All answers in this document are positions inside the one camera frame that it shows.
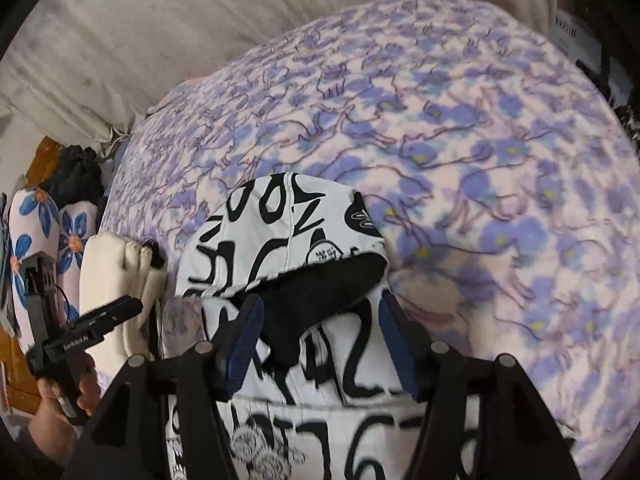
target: blue petal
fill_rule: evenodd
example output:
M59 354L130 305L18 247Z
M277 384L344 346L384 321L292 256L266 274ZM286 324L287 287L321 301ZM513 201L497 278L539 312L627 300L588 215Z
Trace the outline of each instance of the blue petal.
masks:
M20 235L15 241L14 256L21 260L27 254L27 251L31 247L31 237L29 235Z
M18 298L20 298L20 303L24 307L27 302L27 295L24 291L24 281L22 280L22 276L20 274L14 274L14 287L15 290L18 291Z
M80 213L76 216L76 229L74 234L79 237L83 237L86 234L86 213Z
M58 260L58 264L56 268L58 270L58 274L64 274L71 267L71 262L74 260L74 254L71 249L66 249L65 252L62 253L60 259Z
M69 247L69 237L65 234L60 233L60 241L58 242L58 250L66 249Z
M75 320L77 320L80 317L80 314L78 313L78 310L76 309L76 307L74 307L72 304L68 304L65 301L65 314L66 314L66 320L69 323L73 323Z
M84 258L84 251L78 251L74 254L76 255L76 263L78 264L79 269L82 269L82 259Z
M49 234L51 232L51 215L45 205L40 204L38 208L38 216L40 217L42 232L47 238L49 238Z
M36 194L29 193L26 197L24 197L24 200L22 200L22 204L20 204L20 214L22 216L27 216L31 211L36 209L37 205L38 201L36 200Z
M53 219L60 223L60 216L58 214L58 206L56 205L56 203L53 201L53 199L50 196L47 196L47 207L49 208L49 212L51 213L51 216L53 216Z
M71 225L71 216L69 216L69 213L66 211L62 213L62 229L67 235L72 235L74 233L72 231L73 227Z

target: bedspread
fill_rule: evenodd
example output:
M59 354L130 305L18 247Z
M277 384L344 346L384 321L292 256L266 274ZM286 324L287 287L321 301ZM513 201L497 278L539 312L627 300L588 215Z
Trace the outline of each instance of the bedspread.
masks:
M597 479L640 418L640 169L593 84L472 0L382 0L175 88L135 131L103 229L182 248L280 171L353 186L410 315L465 354L513 353ZM203 338L197 301L164 348Z

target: metal screw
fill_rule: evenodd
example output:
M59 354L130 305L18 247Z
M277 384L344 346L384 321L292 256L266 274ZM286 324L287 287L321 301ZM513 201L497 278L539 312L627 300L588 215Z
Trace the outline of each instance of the metal screw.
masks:
M198 354L208 354L209 352L211 352L213 350L213 345L211 344L210 341L200 341L197 345L196 345L196 352Z
M444 341L434 341L431 343L431 351L436 354L446 354L449 351L449 345Z
M500 357L498 357L498 362L507 368L511 368L516 365L516 359L510 354L501 354Z
M145 363L145 361L146 361L146 359L142 354L135 354L135 355L132 355L127 360L127 364L131 368L138 368L139 366L142 366Z

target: bed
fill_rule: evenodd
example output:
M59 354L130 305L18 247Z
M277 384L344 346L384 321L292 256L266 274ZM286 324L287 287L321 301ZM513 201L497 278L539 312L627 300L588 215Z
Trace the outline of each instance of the bed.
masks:
M640 169L595 86L492 4L350 7L178 85L135 129L103 230L158 240L166 355L204 338L172 298L182 248L243 182L363 193L410 315L513 353L599 479L640 419Z

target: curtain fold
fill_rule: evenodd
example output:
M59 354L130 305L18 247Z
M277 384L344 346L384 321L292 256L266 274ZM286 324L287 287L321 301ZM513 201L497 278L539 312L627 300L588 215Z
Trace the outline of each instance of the curtain fold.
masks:
M0 102L64 144L108 142L171 88L369 0L41 0L0 62ZM557 0L487 0L546 32Z

